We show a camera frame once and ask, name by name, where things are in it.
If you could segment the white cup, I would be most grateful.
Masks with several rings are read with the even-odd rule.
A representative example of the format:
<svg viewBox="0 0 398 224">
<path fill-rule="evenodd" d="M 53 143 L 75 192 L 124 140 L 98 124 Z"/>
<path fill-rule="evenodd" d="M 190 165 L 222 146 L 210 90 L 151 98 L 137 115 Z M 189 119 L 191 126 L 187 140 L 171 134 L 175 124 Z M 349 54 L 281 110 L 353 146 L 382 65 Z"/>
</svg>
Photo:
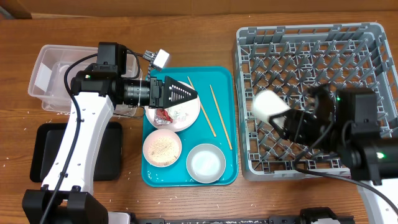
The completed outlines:
<svg viewBox="0 0 398 224">
<path fill-rule="evenodd" d="M 271 116 L 284 113 L 290 107 L 273 91 L 262 90 L 253 99 L 252 114 L 255 118 L 270 124 Z"/>
</svg>

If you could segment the white napkin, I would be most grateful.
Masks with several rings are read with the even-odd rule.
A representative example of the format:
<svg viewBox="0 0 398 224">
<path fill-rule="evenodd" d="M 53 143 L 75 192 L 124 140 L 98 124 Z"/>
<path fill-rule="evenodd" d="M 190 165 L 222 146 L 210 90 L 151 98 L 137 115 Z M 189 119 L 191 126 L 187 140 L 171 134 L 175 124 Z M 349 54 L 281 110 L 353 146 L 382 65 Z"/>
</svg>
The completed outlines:
<svg viewBox="0 0 398 224">
<path fill-rule="evenodd" d="M 183 104 L 176 105 L 167 108 L 167 113 L 174 121 L 185 121 L 190 116 L 190 108 Z"/>
</svg>

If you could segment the red foil wrapper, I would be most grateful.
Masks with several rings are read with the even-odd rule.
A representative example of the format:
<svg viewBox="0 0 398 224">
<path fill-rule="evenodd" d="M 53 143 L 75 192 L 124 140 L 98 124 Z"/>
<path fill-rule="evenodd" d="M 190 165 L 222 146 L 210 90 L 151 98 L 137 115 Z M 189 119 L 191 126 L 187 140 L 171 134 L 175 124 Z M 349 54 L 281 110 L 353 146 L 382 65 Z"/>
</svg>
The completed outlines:
<svg viewBox="0 0 398 224">
<path fill-rule="evenodd" d="M 167 110 L 160 108 L 155 110 L 154 123 L 156 125 L 166 125 L 171 124 L 172 122 L 173 119 L 169 116 Z"/>
</svg>

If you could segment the pink bowl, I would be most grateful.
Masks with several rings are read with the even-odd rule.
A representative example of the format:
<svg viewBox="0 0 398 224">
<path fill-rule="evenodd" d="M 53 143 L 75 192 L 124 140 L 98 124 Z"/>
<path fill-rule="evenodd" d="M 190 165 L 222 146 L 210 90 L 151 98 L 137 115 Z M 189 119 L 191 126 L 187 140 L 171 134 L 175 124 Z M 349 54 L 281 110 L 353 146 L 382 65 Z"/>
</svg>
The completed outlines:
<svg viewBox="0 0 398 224">
<path fill-rule="evenodd" d="M 168 167 L 179 159 L 182 153 L 182 142 L 175 132 L 158 129 L 145 138 L 142 153 L 150 165 Z"/>
</svg>

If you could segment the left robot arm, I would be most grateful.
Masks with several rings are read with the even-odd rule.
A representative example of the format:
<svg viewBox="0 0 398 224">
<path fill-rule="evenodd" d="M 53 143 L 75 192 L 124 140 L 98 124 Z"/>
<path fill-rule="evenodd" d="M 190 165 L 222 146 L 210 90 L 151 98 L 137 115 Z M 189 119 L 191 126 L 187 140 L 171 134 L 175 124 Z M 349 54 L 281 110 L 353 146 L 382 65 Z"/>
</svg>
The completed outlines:
<svg viewBox="0 0 398 224">
<path fill-rule="evenodd" d="M 165 77 L 124 77 L 133 51 L 101 42 L 96 62 L 63 79 L 71 98 L 70 117 L 53 165 L 39 190 L 26 190 L 22 208 L 30 223 L 135 223 L 129 212 L 109 212 L 93 196 L 95 165 L 117 105 L 169 108 L 197 98 L 197 92 Z"/>
</svg>

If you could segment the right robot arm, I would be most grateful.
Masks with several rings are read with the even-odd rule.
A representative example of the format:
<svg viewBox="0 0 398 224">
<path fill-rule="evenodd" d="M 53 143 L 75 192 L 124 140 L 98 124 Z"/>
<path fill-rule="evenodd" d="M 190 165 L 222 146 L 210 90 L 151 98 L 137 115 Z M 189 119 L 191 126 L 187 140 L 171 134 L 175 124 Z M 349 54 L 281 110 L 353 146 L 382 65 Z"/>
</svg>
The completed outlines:
<svg viewBox="0 0 398 224">
<path fill-rule="evenodd" d="M 397 139 L 382 138 L 377 120 L 377 96 L 370 88 L 345 88 L 330 95 L 327 84 L 308 89 L 312 113 L 287 109 L 267 116 L 282 139 L 306 145 L 292 161 L 298 172 L 331 179 L 335 174 L 300 168 L 312 149 L 335 154 L 358 186 L 372 223 L 397 222 Z"/>
</svg>

